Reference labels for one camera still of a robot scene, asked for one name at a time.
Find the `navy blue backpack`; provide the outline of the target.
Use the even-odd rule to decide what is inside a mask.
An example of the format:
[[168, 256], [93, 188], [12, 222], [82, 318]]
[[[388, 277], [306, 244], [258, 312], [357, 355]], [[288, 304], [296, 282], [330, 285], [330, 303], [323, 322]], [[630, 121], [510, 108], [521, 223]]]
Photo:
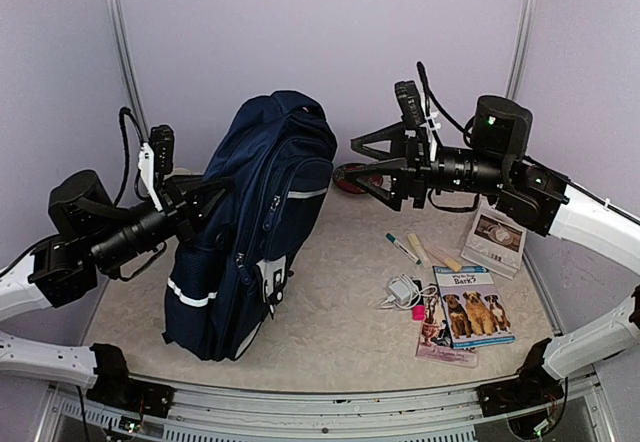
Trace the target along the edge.
[[231, 178], [205, 227], [178, 244], [164, 295], [165, 343], [236, 360], [281, 303], [318, 219], [337, 141], [321, 105], [294, 90], [240, 107], [203, 177]]

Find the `white grey book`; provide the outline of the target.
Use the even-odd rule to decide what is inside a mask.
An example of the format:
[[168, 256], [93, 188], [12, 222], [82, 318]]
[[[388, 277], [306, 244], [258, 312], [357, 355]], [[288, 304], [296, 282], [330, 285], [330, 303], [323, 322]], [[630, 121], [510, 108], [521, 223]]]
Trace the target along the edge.
[[521, 268], [527, 230], [483, 200], [476, 211], [461, 257], [508, 279]]

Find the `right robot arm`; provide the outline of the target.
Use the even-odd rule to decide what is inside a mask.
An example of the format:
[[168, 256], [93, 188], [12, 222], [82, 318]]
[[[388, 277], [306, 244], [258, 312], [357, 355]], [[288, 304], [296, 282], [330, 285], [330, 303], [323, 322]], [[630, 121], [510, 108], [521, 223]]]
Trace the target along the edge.
[[[398, 211], [430, 191], [482, 195], [497, 211], [541, 236], [551, 235], [638, 272], [639, 220], [552, 169], [526, 157], [532, 113], [495, 95], [478, 98], [466, 149], [435, 142], [419, 95], [399, 92], [400, 122], [352, 139], [372, 163], [347, 173], [349, 182]], [[484, 416], [528, 409], [568, 393], [568, 378], [639, 343], [639, 294], [559, 337], [534, 344], [514, 378], [478, 387]]]

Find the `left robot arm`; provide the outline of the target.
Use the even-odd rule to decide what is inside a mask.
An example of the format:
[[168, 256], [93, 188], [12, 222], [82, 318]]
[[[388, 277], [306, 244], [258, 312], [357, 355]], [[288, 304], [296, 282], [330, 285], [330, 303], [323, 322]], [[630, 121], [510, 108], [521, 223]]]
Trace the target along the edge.
[[[49, 197], [57, 229], [1, 272], [1, 317], [59, 308], [84, 297], [101, 274], [149, 252], [158, 258], [168, 239], [191, 241], [233, 187], [229, 177], [174, 175], [161, 183], [160, 202], [116, 206], [98, 174], [68, 177]], [[11, 375], [77, 386], [87, 399], [140, 415], [164, 417], [173, 391], [131, 377], [122, 350], [111, 344], [63, 346], [1, 335], [1, 369]]]

